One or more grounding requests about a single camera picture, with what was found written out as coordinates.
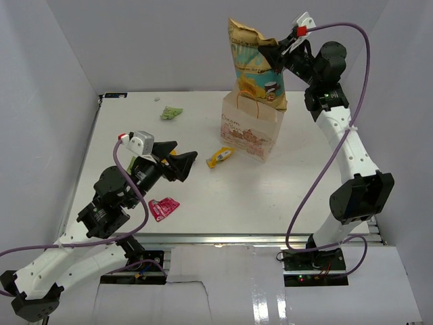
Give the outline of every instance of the white plastic part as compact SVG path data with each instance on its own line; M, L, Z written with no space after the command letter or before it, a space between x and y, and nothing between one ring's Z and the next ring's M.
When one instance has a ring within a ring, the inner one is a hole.
M75 290L88 281L99 278L127 264L121 246L111 244L104 251L74 264L56 281L64 290Z
M334 242L341 242L361 223L362 221L354 221L348 223L347 225L342 225L332 215L332 213L330 213L319 230L313 234L314 243L317 247L319 247L326 244L332 244ZM321 251L329 251L332 249L336 249L336 247L321 249Z
M154 147L154 136L145 131L134 131L134 136L129 140L127 148L138 156L148 156Z
M120 137L122 144L126 146L129 143L129 134L124 134Z
M332 150L335 150L344 132L349 128L351 119L350 110L343 106L333 107L329 112L323 110L320 113L316 123L326 136ZM375 175L379 170L365 150L356 128L350 130L336 160L342 183L352 179L355 174L370 176Z
M355 174L370 176L375 175L376 171L379 171L378 166L371 160L365 150L359 138L357 128L349 127L351 119L350 109L338 106L333 107L329 112L323 110L316 120L317 125L326 136L329 146L333 151L342 139L344 132L350 129L346 141L343 143L336 157L342 183L353 179ZM313 234L314 242L316 246L341 242L361 223L362 221L354 221L347 225L342 225L330 213L325 223ZM335 249L335 247L324 249L323 251L332 249Z
M74 222L54 244L70 244L73 242L90 242L83 222ZM51 248L43 252L32 263L16 272L15 285L20 293L25 292L28 300L43 298L57 279L91 247Z
M306 26L307 28L316 27L316 24L314 23L314 20L310 17L310 14L308 12L304 12L302 15L297 17L292 23L293 27L296 26ZM290 45L290 47L287 49L288 51L292 52L294 49L296 49L305 39L310 35L308 32L305 36L299 36L298 39Z

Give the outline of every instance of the red clip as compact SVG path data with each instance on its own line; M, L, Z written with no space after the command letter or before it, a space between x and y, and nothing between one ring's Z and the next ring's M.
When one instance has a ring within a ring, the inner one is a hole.
M296 30L296 36L301 37L306 35L306 26L299 26Z

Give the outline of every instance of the white wall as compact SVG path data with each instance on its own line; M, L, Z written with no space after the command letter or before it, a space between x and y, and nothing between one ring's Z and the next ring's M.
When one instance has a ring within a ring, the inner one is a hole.
M0 251L51 243L97 111L90 86L44 0L0 1ZM24 267L36 251L0 259ZM0 296L0 324L26 324Z
M47 0L93 88L106 91L228 90L235 72L229 16L266 37L283 39L309 11L317 24L347 20L371 31L387 0ZM355 31L311 35L349 50L348 70L362 46ZM305 89L286 73L286 89Z
M371 74L357 126L363 142L395 187L380 230L396 244L424 324L433 324L433 1L389 1L370 34ZM365 56L345 82L352 107Z

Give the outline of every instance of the metal frame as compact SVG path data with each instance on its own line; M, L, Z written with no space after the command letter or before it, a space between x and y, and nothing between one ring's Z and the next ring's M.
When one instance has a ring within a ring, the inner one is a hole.
M382 237L380 236L379 228L375 217L372 217L367 222L369 226L369 234L364 235L369 246L383 246ZM208 245L208 246L254 246L254 247L278 247L286 248L286 235L272 234L135 234L134 237L147 250L164 251L164 270L170 271L171 250L176 246L182 245ZM304 248L309 238L309 234L290 236L290 244L295 248ZM360 238L344 244L343 246L362 246L363 241ZM136 272L122 272L110 274L107 276L119 275L134 275ZM283 271L284 275L298 274L316 274L317 272L304 269L296 271ZM340 274L339 271L332 271L330 274ZM146 276L161 276L160 272L146 272Z

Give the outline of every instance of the yellow candy wrapper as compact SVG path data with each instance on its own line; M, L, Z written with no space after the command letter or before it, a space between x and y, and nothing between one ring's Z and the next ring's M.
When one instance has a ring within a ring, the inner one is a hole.
M229 158L234 152L235 148L222 147L219 151L215 152L212 157L206 159L206 164L208 164L209 168L214 168L217 164Z
M176 152L176 150L173 149L173 150L171 150L170 154L172 154L173 156L176 156L176 155L177 155L177 152ZM164 164L167 163L167 160L164 159L164 160L162 161L162 163L164 163Z

